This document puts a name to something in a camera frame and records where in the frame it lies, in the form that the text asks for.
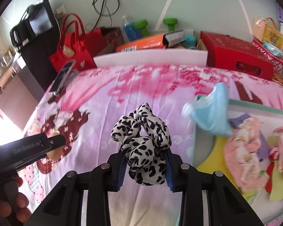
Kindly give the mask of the person's left hand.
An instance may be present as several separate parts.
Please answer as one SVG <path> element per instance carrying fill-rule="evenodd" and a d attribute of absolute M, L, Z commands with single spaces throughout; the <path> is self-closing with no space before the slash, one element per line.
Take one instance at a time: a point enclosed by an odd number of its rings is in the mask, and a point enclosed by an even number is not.
<path fill-rule="evenodd" d="M 0 216 L 8 218 L 11 215 L 15 215 L 16 220 L 14 222 L 24 225 L 32 215 L 28 208 L 29 200 L 18 189 L 16 189 L 16 192 L 9 200 L 3 192 L 3 186 L 0 184 Z"/>

